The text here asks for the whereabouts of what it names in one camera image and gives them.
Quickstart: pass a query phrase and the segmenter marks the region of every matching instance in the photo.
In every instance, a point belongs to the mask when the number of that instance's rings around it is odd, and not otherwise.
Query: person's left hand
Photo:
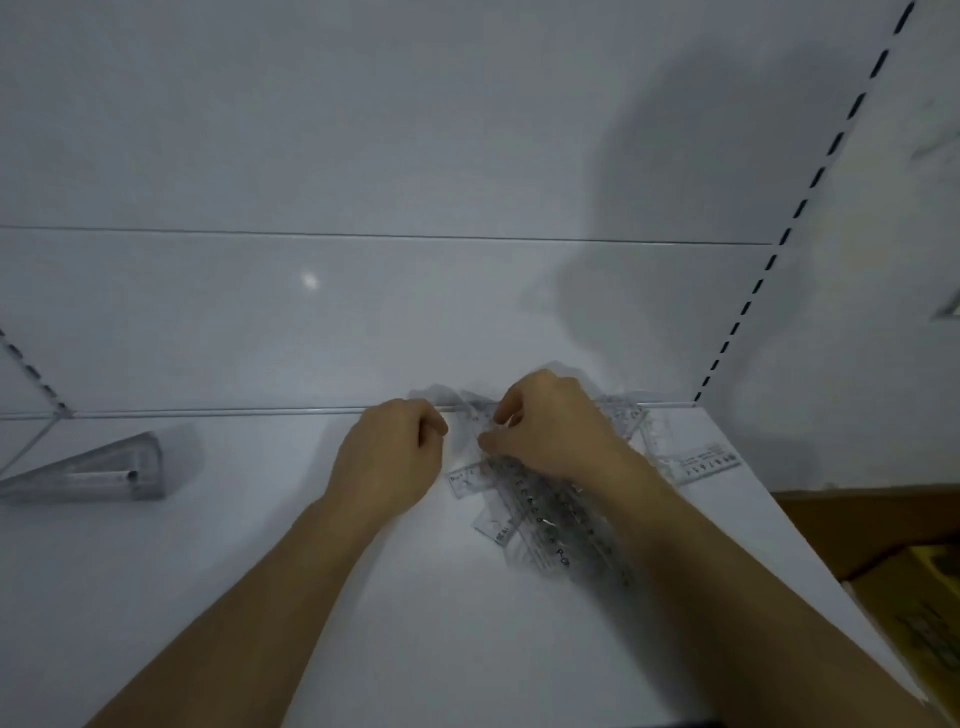
[[[340,446],[324,500],[382,527],[433,485],[447,430],[427,400],[390,400],[368,409]]]

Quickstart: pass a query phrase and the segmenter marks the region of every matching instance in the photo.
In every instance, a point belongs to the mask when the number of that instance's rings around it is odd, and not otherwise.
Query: bright light spot
[[[305,271],[300,279],[303,281],[303,287],[308,291],[316,291],[320,288],[320,279],[314,276],[309,271]]]

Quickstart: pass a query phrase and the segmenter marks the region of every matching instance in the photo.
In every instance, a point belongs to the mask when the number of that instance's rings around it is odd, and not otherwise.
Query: white tabletop
[[[677,449],[726,443],[661,410]],[[73,421],[22,472],[145,430],[182,490],[161,503],[0,510],[0,713],[76,726],[250,568],[319,495],[351,415]],[[467,446],[454,419],[447,462]],[[904,685],[900,663],[748,468],[684,494]],[[361,560],[287,725],[661,726],[709,717],[652,597],[611,603],[512,570],[439,482]]]

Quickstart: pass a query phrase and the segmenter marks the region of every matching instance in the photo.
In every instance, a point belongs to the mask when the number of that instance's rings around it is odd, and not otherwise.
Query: cardboard box
[[[854,579],[930,697],[960,723],[960,546],[911,546]]]

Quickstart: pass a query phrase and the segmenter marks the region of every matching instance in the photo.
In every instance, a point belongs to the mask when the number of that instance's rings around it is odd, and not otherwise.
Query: white panel
[[[79,410],[499,397],[550,361],[689,400],[763,246],[0,231],[11,336]]]
[[[703,402],[773,489],[960,482],[960,5],[919,3]]]
[[[49,412],[47,399],[13,361],[6,351],[7,345],[7,341],[0,339],[0,415]]]
[[[681,446],[723,439],[703,413],[671,417]],[[353,422],[58,425],[20,470],[155,428],[181,489],[156,504],[0,510],[4,725],[87,720],[320,494]],[[447,441],[450,458],[464,433]],[[916,689],[748,469],[687,494]],[[377,540],[341,595],[288,725],[582,728],[707,715],[649,592],[620,613],[582,588],[508,569],[470,526],[482,507],[438,484]]]
[[[8,0],[0,223],[771,242],[904,0]]]
[[[0,420],[0,473],[49,422],[49,420]]]

